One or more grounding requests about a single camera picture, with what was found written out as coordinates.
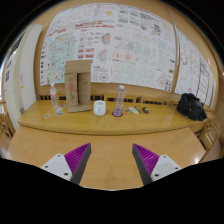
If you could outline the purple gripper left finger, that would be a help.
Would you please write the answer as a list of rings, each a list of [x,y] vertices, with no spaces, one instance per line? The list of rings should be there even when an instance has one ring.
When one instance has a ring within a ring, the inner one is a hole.
[[[90,155],[91,144],[87,143],[65,155],[56,154],[42,169],[79,185]]]

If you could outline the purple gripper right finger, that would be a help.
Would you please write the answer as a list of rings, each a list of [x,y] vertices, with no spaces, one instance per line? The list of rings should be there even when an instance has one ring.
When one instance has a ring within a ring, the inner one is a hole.
[[[133,145],[132,154],[135,158],[143,185],[148,185],[181,170],[181,167],[168,155],[159,156],[137,144]]]

